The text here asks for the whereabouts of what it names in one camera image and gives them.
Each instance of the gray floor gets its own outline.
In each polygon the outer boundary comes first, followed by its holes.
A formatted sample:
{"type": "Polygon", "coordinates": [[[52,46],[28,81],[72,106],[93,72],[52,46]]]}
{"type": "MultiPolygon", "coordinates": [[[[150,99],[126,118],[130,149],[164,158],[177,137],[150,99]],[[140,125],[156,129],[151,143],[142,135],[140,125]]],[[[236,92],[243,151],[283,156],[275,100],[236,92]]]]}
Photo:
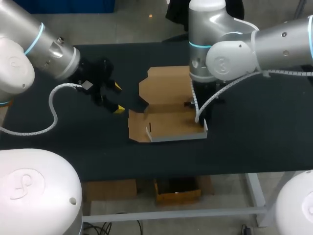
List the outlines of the gray floor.
{"type": "MultiPolygon", "coordinates": [[[[266,198],[269,197],[282,174],[282,172],[259,173],[260,183],[266,198]]],[[[152,182],[139,182],[139,186],[143,184],[144,186],[141,186],[141,188],[145,188],[145,191],[148,192],[139,194],[136,199],[95,201],[91,205],[91,214],[242,208],[251,206],[251,198],[248,195],[247,185],[243,175],[213,175],[212,181],[215,189],[214,196],[206,195],[195,204],[171,207],[156,206],[153,193],[151,193],[153,189],[149,190],[149,187],[153,185],[152,182]]],[[[253,215],[143,221],[145,235],[238,235],[242,224],[252,227],[254,235],[279,235],[274,224],[268,228],[257,228],[255,216],[253,215]]],[[[114,222],[111,235],[123,234],[139,234],[139,228],[136,222],[114,222]]]]}
{"type": "MultiPolygon", "coordinates": [[[[291,20],[298,0],[244,0],[246,20],[260,28],[291,20]]],[[[158,42],[182,34],[183,27],[165,19],[166,0],[118,0],[113,14],[36,15],[53,32],[71,44],[112,44],[158,42]]],[[[313,13],[313,1],[304,16],[313,13]]],[[[0,109],[0,124],[5,115],[0,109]]],[[[268,196],[282,173],[260,173],[260,181],[268,196]]],[[[245,180],[240,175],[213,176],[216,195],[206,196],[199,203],[180,208],[158,208],[153,197],[145,195],[134,200],[93,202],[91,213],[148,212],[171,209],[225,208],[249,206],[245,180]]],[[[253,216],[168,219],[144,221],[145,235],[237,235],[245,223],[254,227],[255,235],[277,235],[275,226],[255,228],[253,216]]],[[[112,235],[139,234],[135,222],[115,222],[112,235]]]]}

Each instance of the open cardboard box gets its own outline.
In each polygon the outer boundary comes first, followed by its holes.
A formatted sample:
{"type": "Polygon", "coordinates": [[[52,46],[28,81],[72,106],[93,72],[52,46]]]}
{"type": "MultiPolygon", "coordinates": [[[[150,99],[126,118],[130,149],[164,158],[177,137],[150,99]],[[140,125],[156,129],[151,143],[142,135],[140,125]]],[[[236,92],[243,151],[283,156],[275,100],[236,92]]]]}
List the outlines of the open cardboard box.
{"type": "Polygon", "coordinates": [[[188,66],[152,67],[139,83],[139,95],[149,103],[144,113],[129,110],[129,138],[138,142],[206,139],[207,125],[195,123],[188,66]]]}

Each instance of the white spiral cable wrap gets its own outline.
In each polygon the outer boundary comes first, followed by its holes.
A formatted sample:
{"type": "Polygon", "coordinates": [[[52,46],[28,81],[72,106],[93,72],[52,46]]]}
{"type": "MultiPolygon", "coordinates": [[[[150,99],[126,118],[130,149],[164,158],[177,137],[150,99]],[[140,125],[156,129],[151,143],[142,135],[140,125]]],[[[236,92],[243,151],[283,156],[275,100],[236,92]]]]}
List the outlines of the white spiral cable wrap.
{"type": "Polygon", "coordinates": [[[193,97],[193,100],[194,100],[194,103],[195,103],[196,115],[197,115],[198,112],[199,112],[199,105],[198,105],[198,100],[197,100],[197,97],[196,97],[196,92],[195,92],[195,89],[194,89],[194,85],[193,85],[191,79],[190,79],[190,87],[191,87],[191,93],[192,93],[192,97],[193,97]]]}
{"type": "Polygon", "coordinates": [[[46,129],[42,130],[42,131],[35,131],[35,132],[25,132],[25,133],[21,133],[21,132],[15,132],[15,131],[9,131],[3,127],[0,127],[0,131],[3,131],[7,134],[10,134],[10,135],[14,135],[14,136],[35,136],[35,135],[40,135],[40,134],[43,134],[43,133],[46,133],[50,130],[52,130],[56,124],[58,123],[58,116],[54,110],[54,107],[53,107],[53,97],[55,95],[55,93],[63,88],[63,87],[72,87],[72,88],[81,88],[82,86],[81,85],[77,85],[77,84],[74,84],[74,83],[63,83],[61,85],[58,85],[56,86],[50,93],[49,95],[49,107],[50,107],[50,110],[51,110],[51,113],[53,115],[53,118],[54,118],[54,121],[53,123],[47,127],[46,129]]]}
{"type": "MultiPolygon", "coordinates": [[[[284,74],[284,75],[291,75],[291,76],[303,76],[303,77],[312,77],[313,76],[313,72],[302,72],[302,71],[287,71],[287,70],[267,70],[268,73],[277,73],[277,74],[284,74]]],[[[203,105],[202,107],[199,109],[198,112],[196,112],[196,118],[195,118],[195,122],[198,123],[199,122],[199,118],[201,113],[205,110],[205,108],[214,100],[216,99],[220,94],[222,94],[223,92],[225,92],[226,90],[228,90],[229,88],[231,88],[232,86],[236,85],[237,83],[252,77],[254,75],[260,74],[260,72],[253,72],[247,75],[242,76],[241,78],[238,78],[237,80],[229,83],[227,86],[223,87],[222,89],[220,89],[218,92],[216,92],[214,95],[212,95],[203,105]]]]}

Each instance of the blue wall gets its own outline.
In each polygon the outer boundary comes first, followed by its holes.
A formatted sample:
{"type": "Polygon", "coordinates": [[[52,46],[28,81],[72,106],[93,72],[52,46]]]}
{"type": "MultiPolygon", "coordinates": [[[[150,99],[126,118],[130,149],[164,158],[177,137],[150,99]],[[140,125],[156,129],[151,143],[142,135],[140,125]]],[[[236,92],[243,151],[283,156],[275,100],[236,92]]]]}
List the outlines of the blue wall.
{"type": "Polygon", "coordinates": [[[14,0],[31,14],[111,13],[115,0],[14,0]]]}

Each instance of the black tablecloth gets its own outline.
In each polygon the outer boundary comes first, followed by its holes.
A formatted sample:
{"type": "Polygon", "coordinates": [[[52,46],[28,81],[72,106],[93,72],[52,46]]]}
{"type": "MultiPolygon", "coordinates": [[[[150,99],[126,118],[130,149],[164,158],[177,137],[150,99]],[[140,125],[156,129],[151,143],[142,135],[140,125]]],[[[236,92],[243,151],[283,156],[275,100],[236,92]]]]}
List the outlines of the black tablecloth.
{"type": "MultiPolygon", "coordinates": [[[[78,46],[90,60],[107,56],[123,88],[123,105],[140,110],[138,83],[149,67],[188,64],[187,43],[78,46]]],[[[9,108],[4,126],[32,132],[49,126],[48,96],[57,82],[36,72],[33,86],[9,108]]],[[[129,140],[127,117],[96,107],[70,88],[54,98],[59,117],[50,132],[34,137],[1,134],[1,149],[39,148],[67,159],[81,180],[176,177],[289,171],[313,168],[313,88],[306,78],[256,76],[239,83],[216,105],[208,138],[137,143],[129,140]]]]}

